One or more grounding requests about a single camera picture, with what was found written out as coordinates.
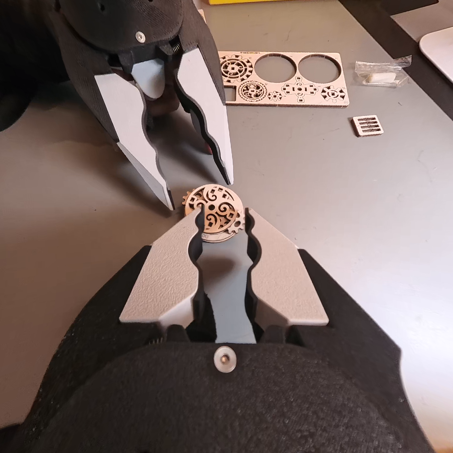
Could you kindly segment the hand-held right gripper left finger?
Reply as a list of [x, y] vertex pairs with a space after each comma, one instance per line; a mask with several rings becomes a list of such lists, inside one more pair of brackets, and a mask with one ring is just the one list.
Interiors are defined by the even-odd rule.
[[204, 208], [198, 207], [153, 242], [120, 322], [157, 323], [166, 329], [201, 320], [205, 297], [197, 260], [204, 221]]

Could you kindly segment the wooden ring base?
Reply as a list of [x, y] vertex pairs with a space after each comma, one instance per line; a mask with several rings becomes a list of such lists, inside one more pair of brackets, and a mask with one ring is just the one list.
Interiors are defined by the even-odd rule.
[[234, 231], [232, 233], [229, 233], [227, 230], [225, 230], [225, 231], [222, 231], [219, 233], [203, 232], [201, 234], [201, 238], [205, 242], [217, 244], [217, 243], [227, 241], [227, 240], [233, 238], [235, 235], [236, 235], [236, 233]]

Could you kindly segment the laser-cut wooden parts sheet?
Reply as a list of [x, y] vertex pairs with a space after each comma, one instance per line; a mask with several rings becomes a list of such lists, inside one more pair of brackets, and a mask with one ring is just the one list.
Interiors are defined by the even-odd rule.
[[349, 105], [338, 53], [219, 51], [227, 105]]

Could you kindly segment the person's left hand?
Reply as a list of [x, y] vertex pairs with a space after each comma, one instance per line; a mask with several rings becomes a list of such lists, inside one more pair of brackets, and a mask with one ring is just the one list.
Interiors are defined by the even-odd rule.
[[161, 97], [151, 99], [144, 95], [147, 107], [146, 130], [150, 137], [173, 139], [177, 144], [189, 144], [197, 151], [212, 155], [210, 146], [200, 133], [184, 118], [174, 114], [180, 106], [172, 86], [166, 86]]

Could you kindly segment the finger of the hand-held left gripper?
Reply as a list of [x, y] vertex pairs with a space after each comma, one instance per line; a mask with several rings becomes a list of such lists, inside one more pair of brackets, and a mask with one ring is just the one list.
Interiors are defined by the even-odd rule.
[[117, 133], [118, 146], [159, 200], [174, 210], [171, 191], [146, 133], [142, 91], [115, 73], [96, 75], [95, 80]]
[[226, 184], [233, 184], [233, 157], [226, 105], [219, 96], [199, 49], [182, 55], [175, 80], [179, 99], [197, 118], [200, 133], [209, 145]]

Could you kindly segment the swirl-cut wooden disc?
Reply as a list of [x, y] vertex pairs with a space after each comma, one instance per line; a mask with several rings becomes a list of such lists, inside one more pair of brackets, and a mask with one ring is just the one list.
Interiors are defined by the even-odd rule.
[[204, 232], [219, 233], [227, 230], [235, 220], [239, 209], [244, 209], [239, 196], [231, 189], [217, 184], [205, 184], [192, 191], [187, 216], [193, 210], [204, 206], [205, 228]]

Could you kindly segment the small slotted wooden piece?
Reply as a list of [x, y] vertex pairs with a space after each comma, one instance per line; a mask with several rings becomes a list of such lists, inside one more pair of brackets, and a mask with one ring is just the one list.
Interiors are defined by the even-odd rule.
[[358, 137], [381, 135], [383, 128], [376, 115], [354, 116], [352, 124]]

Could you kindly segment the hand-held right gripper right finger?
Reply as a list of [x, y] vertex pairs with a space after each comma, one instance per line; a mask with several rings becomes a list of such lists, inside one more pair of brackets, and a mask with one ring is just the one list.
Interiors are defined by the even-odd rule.
[[325, 326], [329, 319], [299, 249], [253, 209], [246, 208], [245, 307], [254, 331], [269, 326]]

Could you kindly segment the clear plastic parts bag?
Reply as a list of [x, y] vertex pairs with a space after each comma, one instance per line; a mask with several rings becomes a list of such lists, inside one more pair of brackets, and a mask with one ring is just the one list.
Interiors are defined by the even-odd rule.
[[396, 88], [409, 80], [405, 69], [412, 63], [412, 55], [385, 63], [356, 61], [355, 73], [365, 86]]

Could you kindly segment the person's left forearm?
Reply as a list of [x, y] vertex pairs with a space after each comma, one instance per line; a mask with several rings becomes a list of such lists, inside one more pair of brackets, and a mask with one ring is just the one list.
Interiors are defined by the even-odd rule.
[[59, 1], [0, 2], [0, 130], [13, 125], [42, 84], [69, 80], [50, 13]]

